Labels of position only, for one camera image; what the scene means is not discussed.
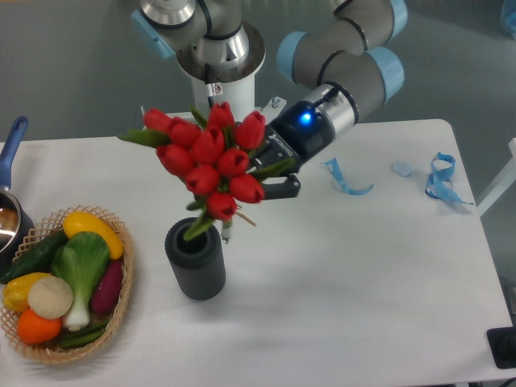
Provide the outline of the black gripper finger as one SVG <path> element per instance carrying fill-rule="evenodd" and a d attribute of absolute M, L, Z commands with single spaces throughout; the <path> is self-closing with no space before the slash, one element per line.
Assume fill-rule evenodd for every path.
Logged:
<path fill-rule="evenodd" d="M 282 181 L 275 183 L 263 183 L 264 200 L 277 200 L 297 197 L 301 183 L 296 174 L 291 173 L 282 177 Z"/>

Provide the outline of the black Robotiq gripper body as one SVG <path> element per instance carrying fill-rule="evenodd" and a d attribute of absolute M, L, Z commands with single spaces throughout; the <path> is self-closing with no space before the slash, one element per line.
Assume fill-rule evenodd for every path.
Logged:
<path fill-rule="evenodd" d="M 312 102 L 301 101 L 265 127 L 265 143 L 252 157 L 252 165 L 263 169 L 293 159 L 280 176 L 297 173 L 301 166 L 335 139 L 331 121 Z"/>

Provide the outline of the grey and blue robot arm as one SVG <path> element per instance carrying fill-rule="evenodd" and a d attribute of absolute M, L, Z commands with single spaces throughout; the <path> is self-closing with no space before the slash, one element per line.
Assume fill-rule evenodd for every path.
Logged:
<path fill-rule="evenodd" d="M 265 141 L 251 164 L 264 171 L 291 158 L 268 199 L 298 194 L 297 172 L 339 135 L 383 106 L 402 87 L 401 61 L 386 44 L 406 25 L 402 1 L 334 1 L 334 25 L 320 35 L 295 31 L 277 50 L 277 68 L 310 89 L 291 107 L 271 101 L 263 110 Z M 142 1 L 131 20 L 147 47 L 174 57 L 207 113 L 228 102 L 237 120 L 255 107 L 255 76 L 264 63 L 262 35 L 243 20 L 238 1 Z"/>

